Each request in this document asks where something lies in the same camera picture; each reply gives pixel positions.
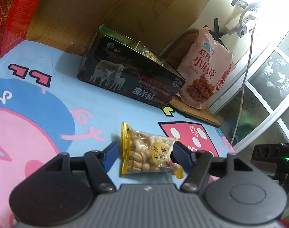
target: green led light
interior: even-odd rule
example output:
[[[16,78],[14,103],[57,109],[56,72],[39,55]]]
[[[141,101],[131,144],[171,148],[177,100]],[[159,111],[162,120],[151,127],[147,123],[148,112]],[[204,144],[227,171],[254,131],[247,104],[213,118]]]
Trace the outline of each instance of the green led light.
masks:
[[[285,160],[289,161],[289,157],[284,157]]]

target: wooden wall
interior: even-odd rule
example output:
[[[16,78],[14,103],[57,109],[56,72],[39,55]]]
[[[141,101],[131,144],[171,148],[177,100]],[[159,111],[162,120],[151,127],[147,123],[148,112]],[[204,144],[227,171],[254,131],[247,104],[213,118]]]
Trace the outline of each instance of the wooden wall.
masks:
[[[103,23],[159,54],[209,0],[40,0],[27,39],[83,55]]]

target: white dot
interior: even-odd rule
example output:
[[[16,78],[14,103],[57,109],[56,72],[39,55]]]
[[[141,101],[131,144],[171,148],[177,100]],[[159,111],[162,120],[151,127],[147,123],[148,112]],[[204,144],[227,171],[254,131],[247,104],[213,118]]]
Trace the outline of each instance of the white dot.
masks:
[[[188,146],[188,149],[189,149],[190,151],[192,151],[192,152],[197,152],[197,149],[196,149],[195,147],[190,147],[190,146]]]
[[[174,137],[176,137],[176,138],[178,138],[178,139],[180,138],[180,134],[179,134],[179,132],[177,131],[177,129],[171,128],[170,131],[171,131],[171,134],[172,134]]]
[[[193,141],[193,143],[195,144],[195,146],[201,147],[200,141],[197,140],[197,138],[193,137],[193,138],[192,138],[192,141]]]
[[[206,133],[203,132],[203,130],[201,128],[197,128],[197,132],[200,134],[200,136],[203,138],[203,139],[207,139],[207,136],[206,136]]]

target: pink snack bag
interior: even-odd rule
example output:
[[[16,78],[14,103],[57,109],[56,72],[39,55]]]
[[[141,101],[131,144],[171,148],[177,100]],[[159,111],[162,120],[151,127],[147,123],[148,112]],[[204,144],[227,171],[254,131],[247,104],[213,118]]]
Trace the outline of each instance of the pink snack bag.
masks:
[[[207,107],[211,96],[222,88],[235,68],[233,53],[214,40],[209,30],[208,27],[200,29],[196,41],[177,68],[187,80],[179,94],[187,105],[197,109]]]

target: screw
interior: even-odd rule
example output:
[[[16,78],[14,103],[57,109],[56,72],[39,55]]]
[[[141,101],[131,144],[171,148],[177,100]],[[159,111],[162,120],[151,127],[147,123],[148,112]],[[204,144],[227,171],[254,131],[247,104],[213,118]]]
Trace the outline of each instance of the screw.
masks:
[[[99,185],[99,189],[103,192],[109,192],[109,191],[112,191],[114,189],[114,186],[109,184],[109,183],[101,183]]]
[[[193,192],[197,190],[198,186],[194,183],[184,183],[181,188],[185,192]]]

